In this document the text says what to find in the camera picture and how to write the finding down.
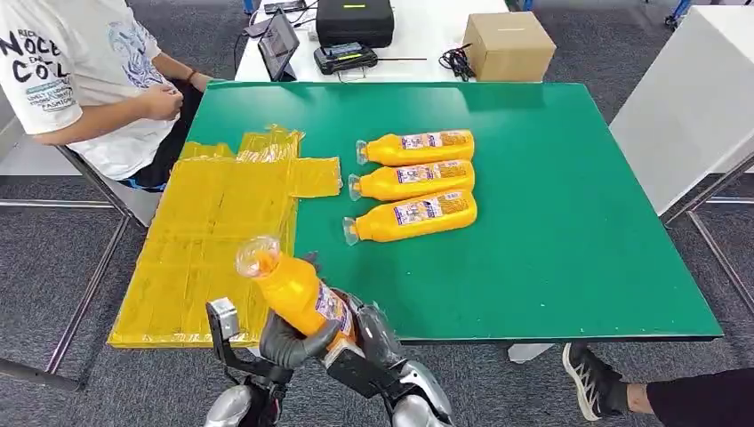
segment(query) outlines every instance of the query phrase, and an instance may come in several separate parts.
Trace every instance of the person's leg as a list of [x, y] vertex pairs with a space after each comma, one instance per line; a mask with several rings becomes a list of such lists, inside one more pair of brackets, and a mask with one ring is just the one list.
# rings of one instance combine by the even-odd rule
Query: person's leg
[[170, 178], [172, 166], [178, 160], [183, 145], [186, 143], [186, 137], [189, 136], [189, 129], [197, 115], [203, 94], [192, 85], [180, 81], [172, 83], [183, 94], [180, 118], [172, 126], [170, 133], [160, 142], [152, 163], [121, 181], [129, 187], [144, 189], [149, 192], [163, 191]]
[[585, 345], [567, 344], [563, 366], [576, 384], [584, 417], [596, 421], [625, 412], [655, 414], [666, 426], [751, 426], [754, 368], [673, 381], [624, 383], [622, 375]]
[[754, 425], [754, 368], [646, 385], [646, 402], [667, 426]]

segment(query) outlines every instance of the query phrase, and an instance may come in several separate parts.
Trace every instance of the gray carpet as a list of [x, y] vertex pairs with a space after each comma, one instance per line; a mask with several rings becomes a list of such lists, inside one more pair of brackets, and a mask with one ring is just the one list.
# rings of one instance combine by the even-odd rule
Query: gray carpet
[[[240, 2], [130, 3], [167, 52], [215, 76], [232, 77], [230, 49], [245, 21]], [[643, 5], [615, 11], [542, 7], [537, 15], [559, 46], [548, 79], [585, 82], [609, 119], [669, 35], [660, 24], [664, 13]], [[0, 177], [0, 197], [57, 196], [55, 189], [63, 189], [66, 198], [96, 197], [80, 178]], [[754, 182], [744, 180], [731, 191], [751, 194]], [[718, 206], [705, 207], [702, 216], [742, 277], [754, 283], [754, 212]], [[0, 357], [42, 367], [116, 217], [108, 212], [0, 209], [0, 223]], [[600, 343], [594, 346], [596, 352], [633, 381], [754, 366], [754, 318], [691, 223], [681, 219], [669, 233], [726, 338]], [[0, 378], [0, 426], [201, 424], [214, 398], [229, 385], [210, 351], [115, 350], [104, 344], [143, 239], [144, 232], [135, 226], [126, 232], [63, 364], [64, 374], [87, 380], [85, 390], [66, 393]], [[500, 343], [408, 350], [445, 386], [460, 426], [588, 425], [560, 366], [560, 346], [523, 366], [509, 363], [506, 349]], [[387, 425], [387, 420], [379, 401], [367, 402], [344, 390], [312, 362], [294, 378], [282, 425], [366, 427]], [[651, 417], [630, 415], [591, 425], [659, 424]]]

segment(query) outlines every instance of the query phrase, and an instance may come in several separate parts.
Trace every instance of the bottle label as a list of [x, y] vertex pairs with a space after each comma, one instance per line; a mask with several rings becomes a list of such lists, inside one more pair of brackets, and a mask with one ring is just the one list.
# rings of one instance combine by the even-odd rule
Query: bottle label
[[314, 308], [325, 318], [340, 321], [341, 332], [345, 335], [351, 334], [351, 328], [353, 327], [351, 310], [349, 310], [340, 296], [321, 281], [319, 282], [319, 296]]
[[393, 208], [393, 211], [398, 225], [406, 225], [454, 214], [468, 207], [469, 204], [461, 196], [460, 191], [454, 191], [442, 196], [398, 205]]
[[462, 131], [445, 131], [406, 135], [401, 138], [401, 143], [404, 149], [427, 149], [448, 145], [462, 145], [466, 143], [466, 138]]
[[407, 184], [411, 182], [463, 176], [466, 174], [466, 170], [461, 166], [461, 162], [450, 161], [435, 163], [434, 165], [399, 167], [396, 170], [396, 173], [398, 175], [398, 182], [401, 184]]

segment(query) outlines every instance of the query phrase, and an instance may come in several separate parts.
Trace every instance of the white t-shirt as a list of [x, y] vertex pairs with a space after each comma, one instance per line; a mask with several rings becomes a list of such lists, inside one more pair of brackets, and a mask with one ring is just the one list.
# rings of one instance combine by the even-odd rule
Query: white t-shirt
[[[124, 0], [0, 0], [0, 84], [29, 134], [168, 84], [152, 65], [159, 53]], [[142, 119], [68, 146], [122, 180], [152, 162], [174, 123]]]

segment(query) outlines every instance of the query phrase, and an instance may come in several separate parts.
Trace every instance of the yellow plastic wrap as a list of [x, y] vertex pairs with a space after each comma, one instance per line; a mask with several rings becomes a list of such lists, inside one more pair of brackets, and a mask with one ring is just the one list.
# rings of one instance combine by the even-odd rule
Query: yellow plastic wrap
[[327, 197], [341, 193], [341, 160], [332, 158], [298, 158], [289, 174], [293, 197]]
[[222, 296], [238, 309], [241, 334], [234, 343], [259, 341], [268, 308], [253, 282], [236, 273], [237, 249], [251, 237], [272, 235], [292, 254], [297, 199], [290, 195], [330, 196], [341, 186], [337, 158], [297, 158], [302, 137], [278, 127], [247, 133], [237, 156], [225, 144], [187, 143], [149, 229], [111, 345], [209, 347], [205, 304]]

